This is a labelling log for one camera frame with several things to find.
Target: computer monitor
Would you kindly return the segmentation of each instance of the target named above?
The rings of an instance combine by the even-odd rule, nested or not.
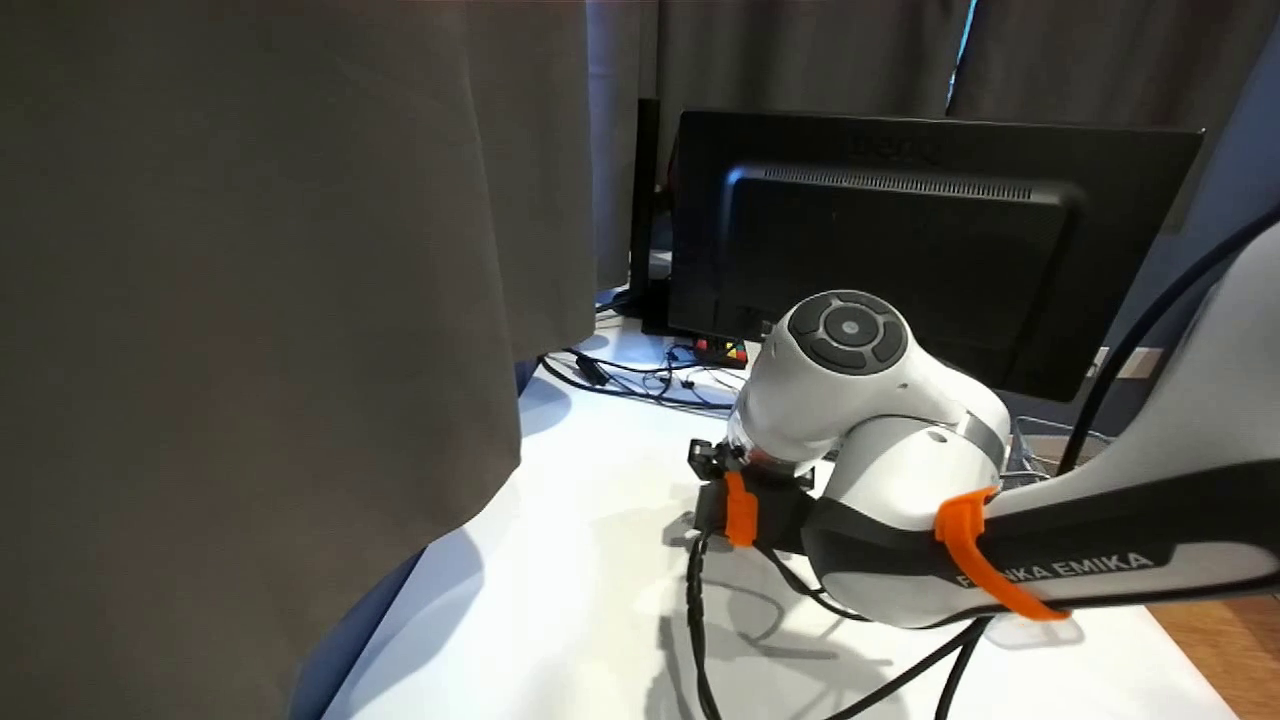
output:
[[[892,300],[969,377],[1066,399],[1205,134],[686,112],[668,324],[754,340],[820,287]]]

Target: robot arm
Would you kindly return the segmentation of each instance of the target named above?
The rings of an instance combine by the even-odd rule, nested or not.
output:
[[[987,488],[979,548],[1051,608],[1280,584],[1280,234],[1222,278],[1161,387],[1092,463],[1000,488],[1007,411],[935,365],[876,296],[820,292],[763,340],[741,396],[763,548],[804,554],[847,608],[930,627],[1002,613],[935,542],[935,507]],[[794,473],[836,457],[833,483]],[[725,494],[700,498],[700,529]]]

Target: white table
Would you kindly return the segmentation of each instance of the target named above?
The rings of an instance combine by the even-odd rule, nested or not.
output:
[[[626,340],[596,354],[634,357]],[[518,473],[462,531],[422,554],[331,716],[700,716],[685,632],[685,548],[668,544],[668,529],[695,498],[685,448],[692,437],[725,437],[725,411],[607,399],[535,377],[518,419]],[[1232,716],[1142,608],[1076,613],[1076,620],[1084,643],[1016,651],[982,642],[953,716]],[[706,668],[725,720],[829,716],[953,632],[833,624],[753,554],[706,562]],[[940,682],[942,668],[866,716],[930,716]]]

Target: black monitor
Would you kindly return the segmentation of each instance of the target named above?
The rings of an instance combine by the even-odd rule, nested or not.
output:
[[[969,377],[1066,399],[1205,134],[686,112],[668,324],[754,340],[863,287]]]

